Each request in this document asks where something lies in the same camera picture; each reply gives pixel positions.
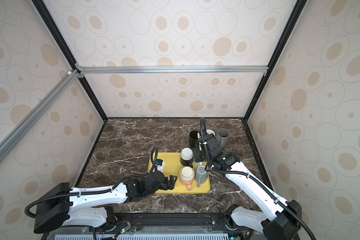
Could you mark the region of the peach mug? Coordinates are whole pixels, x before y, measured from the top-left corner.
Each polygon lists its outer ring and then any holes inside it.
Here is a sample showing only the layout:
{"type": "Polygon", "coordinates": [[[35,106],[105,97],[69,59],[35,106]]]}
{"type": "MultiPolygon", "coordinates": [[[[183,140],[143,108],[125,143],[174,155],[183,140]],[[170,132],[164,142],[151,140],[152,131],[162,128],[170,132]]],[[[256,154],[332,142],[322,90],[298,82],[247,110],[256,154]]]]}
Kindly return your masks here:
{"type": "Polygon", "coordinates": [[[188,191],[192,190],[192,183],[195,179],[195,171],[193,168],[187,166],[183,167],[180,171],[181,184],[184,185],[188,191]]]}

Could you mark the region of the white round mug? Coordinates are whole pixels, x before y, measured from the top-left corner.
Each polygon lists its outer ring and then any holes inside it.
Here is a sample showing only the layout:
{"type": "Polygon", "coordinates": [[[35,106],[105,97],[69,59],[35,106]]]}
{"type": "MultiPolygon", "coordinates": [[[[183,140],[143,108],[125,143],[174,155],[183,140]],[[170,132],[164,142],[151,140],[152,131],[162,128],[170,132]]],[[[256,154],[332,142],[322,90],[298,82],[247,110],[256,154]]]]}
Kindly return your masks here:
{"type": "Polygon", "coordinates": [[[214,137],[216,136],[213,130],[207,129],[206,131],[207,131],[207,135],[213,135],[214,137]]]}

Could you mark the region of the tall grey mug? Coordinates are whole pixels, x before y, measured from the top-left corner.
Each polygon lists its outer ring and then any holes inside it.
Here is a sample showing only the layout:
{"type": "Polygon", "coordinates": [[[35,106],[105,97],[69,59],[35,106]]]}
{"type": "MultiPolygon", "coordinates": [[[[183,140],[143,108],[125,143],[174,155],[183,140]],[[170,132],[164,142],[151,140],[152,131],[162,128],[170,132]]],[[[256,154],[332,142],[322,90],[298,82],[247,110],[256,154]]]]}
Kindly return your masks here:
{"type": "Polygon", "coordinates": [[[219,144],[220,148],[223,148],[226,146],[228,142],[230,132],[227,129],[219,129],[216,135],[217,142],[219,144]]]}

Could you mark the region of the black mug white base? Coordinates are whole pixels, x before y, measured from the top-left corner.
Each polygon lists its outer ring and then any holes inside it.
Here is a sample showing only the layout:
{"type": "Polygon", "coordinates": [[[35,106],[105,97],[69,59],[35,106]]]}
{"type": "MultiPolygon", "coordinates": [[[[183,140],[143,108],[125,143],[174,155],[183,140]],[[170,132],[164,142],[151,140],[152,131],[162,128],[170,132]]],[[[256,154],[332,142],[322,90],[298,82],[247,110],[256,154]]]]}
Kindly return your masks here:
{"type": "Polygon", "coordinates": [[[190,148],[184,148],[181,151],[180,163],[184,167],[193,167],[194,156],[193,151],[190,148]]]}

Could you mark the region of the short grey mug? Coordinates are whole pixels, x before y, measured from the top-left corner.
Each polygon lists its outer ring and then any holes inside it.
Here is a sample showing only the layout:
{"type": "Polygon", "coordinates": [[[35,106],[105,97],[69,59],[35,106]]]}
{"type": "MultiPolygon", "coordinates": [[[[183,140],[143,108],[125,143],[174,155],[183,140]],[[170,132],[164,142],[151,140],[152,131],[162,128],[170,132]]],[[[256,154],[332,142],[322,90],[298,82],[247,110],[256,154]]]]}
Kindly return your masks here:
{"type": "Polygon", "coordinates": [[[197,182],[197,187],[199,188],[201,184],[205,183],[208,179],[208,172],[205,166],[199,166],[195,171],[195,181],[197,182]]]}

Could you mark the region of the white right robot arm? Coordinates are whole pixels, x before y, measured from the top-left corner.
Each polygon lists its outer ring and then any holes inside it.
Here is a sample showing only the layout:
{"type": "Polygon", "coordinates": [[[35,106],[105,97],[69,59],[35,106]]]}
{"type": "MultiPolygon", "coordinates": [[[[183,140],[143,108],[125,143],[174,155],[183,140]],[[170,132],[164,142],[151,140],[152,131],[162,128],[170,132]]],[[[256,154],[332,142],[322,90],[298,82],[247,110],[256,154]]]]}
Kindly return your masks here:
{"type": "Polygon", "coordinates": [[[228,221],[232,228],[249,228],[263,233],[268,240],[292,240],[297,235],[303,226],[299,203],[288,202],[264,185],[235,154],[223,151],[214,135],[200,134],[198,142],[208,171],[223,174],[261,209],[231,208],[228,221]]]}

